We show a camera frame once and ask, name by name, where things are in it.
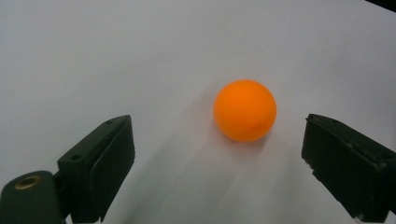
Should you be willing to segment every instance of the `gray surface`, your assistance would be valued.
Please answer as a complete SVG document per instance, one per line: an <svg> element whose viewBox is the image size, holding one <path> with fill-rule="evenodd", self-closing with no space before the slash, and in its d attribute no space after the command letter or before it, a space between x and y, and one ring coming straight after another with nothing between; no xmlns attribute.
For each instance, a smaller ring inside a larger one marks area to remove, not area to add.
<svg viewBox="0 0 396 224"><path fill-rule="evenodd" d="M308 113L395 149L396 14L361 0L0 2L0 187L131 114L136 163L105 223L354 223L300 157ZM278 114L236 144L238 78Z"/></svg>

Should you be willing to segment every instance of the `orange sphere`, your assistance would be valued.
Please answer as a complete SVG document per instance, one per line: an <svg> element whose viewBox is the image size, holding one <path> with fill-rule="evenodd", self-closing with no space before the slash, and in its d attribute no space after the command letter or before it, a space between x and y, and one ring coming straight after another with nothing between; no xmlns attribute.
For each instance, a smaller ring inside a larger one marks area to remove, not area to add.
<svg viewBox="0 0 396 224"><path fill-rule="evenodd" d="M261 83L236 80L219 92L213 115L226 136L238 142L251 142L270 131L276 119L276 101Z"/></svg>

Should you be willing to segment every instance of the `ping pong ball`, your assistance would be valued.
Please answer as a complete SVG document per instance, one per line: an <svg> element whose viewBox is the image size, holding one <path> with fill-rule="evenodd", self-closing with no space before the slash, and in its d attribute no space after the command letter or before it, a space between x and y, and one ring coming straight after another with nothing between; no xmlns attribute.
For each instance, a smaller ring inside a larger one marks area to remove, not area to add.
<svg viewBox="0 0 396 224"><path fill-rule="evenodd" d="M254 80L236 80L225 86L213 104L214 120L224 135L238 142L264 137L276 119L273 94Z"/></svg>

